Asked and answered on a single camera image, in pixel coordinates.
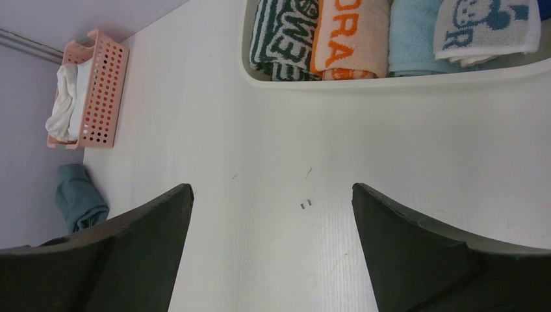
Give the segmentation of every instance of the gray wall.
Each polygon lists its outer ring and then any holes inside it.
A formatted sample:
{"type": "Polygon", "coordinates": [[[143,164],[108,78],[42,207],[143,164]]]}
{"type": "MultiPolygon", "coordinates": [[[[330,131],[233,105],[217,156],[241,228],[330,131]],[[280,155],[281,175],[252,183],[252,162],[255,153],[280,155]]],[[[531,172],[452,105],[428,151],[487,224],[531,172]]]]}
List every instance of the gray wall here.
{"type": "Polygon", "coordinates": [[[0,45],[0,248],[67,232],[54,201],[57,167],[82,163],[84,150],[46,147],[58,68],[0,45]]]}
{"type": "Polygon", "coordinates": [[[187,1],[1,0],[0,29],[63,51],[95,28],[122,41],[187,1]]]}

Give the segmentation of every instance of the folded towel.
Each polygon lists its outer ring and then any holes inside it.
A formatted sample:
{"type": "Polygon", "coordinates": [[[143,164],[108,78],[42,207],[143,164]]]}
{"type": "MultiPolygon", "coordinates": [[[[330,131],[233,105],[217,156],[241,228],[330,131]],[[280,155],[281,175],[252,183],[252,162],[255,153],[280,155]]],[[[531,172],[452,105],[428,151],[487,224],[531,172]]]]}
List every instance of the folded towel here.
{"type": "Polygon", "coordinates": [[[391,7],[389,72],[421,76],[463,71],[447,60],[435,60],[433,43],[442,0],[394,0],[391,7]]]}
{"type": "Polygon", "coordinates": [[[55,192],[69,233],[89,228],[107,219],[109,208],[92,184],[81,164],[68,164],[58,169],[60,183],[55,192]]]}
{"type": "Polygon", "coordinates": [[[465,67],[499,55],[533,53],[540,27],[537,0],[444,0],[436,22],[435,56],[465,67]]]}
{"type": "Polygon", "coordinates": [[[87,60],[82,64],[77,65],[77,98],[74,101],[73,112],[69,120],[67,132],[71,141],[79,139],[81,130],[81,122],[83,120],[84,102],[86,101],[86,93],[88,91],[88,81],[90,80],[90,72],[92,71],[92,61],[87,60]]]}
{"type": "Polygon", "coordinates": [[[273,81],[311,81],[312,44],[318,0],[260,0],[255,17],[250,62],[273,81]]]}
{"type": "Polygon", "coordinates": [[[539,6],[539,18],[542,21],[551,18],[551,0],[537,0],[539,6]]]}
{"type": "Polygon", "coordinates": [[[312,71],[324,80],[386,77],[389,20],[389,0],[322,0],[312,71]]]}
{"type": "Polygon", "coordinates": [[[57,98],[55,99],[52,116],[46,120],[48,134],[61,142],[72,139],[67,133],[71,114],[77,97],[77,66],[62,65],[57,71],[57,98]]]}

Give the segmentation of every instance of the peach towel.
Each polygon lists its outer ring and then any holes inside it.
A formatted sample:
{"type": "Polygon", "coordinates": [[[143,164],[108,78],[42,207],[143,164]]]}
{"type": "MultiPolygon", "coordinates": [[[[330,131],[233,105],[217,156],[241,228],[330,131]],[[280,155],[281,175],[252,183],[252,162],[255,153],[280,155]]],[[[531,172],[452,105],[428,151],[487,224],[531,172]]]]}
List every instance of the peach towel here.
{"type": "Polygon", "coordinates": [[[323,80],[384,78],[391,0],[320,0],[311,70],[323,80]]]}

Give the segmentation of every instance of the table surface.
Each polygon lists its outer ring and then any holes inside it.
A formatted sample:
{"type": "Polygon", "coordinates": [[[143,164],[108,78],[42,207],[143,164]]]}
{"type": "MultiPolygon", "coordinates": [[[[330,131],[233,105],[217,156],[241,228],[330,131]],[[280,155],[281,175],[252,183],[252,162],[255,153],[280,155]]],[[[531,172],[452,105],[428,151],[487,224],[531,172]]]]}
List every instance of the table surface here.
{"type": "Polygon", "coordinates": [[[111,217],[193,186],[170,311],[377,311],[355,182],[551,248],[550,74],[446,92],[263,90],[238,70],[241,9],[193,0],[130,38],[115,146],[85,151],[111,217]]]}

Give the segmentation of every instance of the pink plastic basket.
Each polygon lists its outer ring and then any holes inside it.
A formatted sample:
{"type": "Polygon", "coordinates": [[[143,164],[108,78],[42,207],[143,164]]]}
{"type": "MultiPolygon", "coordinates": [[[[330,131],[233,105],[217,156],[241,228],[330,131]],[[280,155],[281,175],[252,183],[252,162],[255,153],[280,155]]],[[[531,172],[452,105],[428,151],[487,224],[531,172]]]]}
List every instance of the pink plastic basket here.
{"type": "Polygon", "coordinates": [[[79,139],[64,143],[48,136],[48,147],[70,150],[80,147],[113,147],[128,55],[127,47],[97,29],[67,44],[63,64],[80,64],[94,59],[86,104],[79,139]]]}

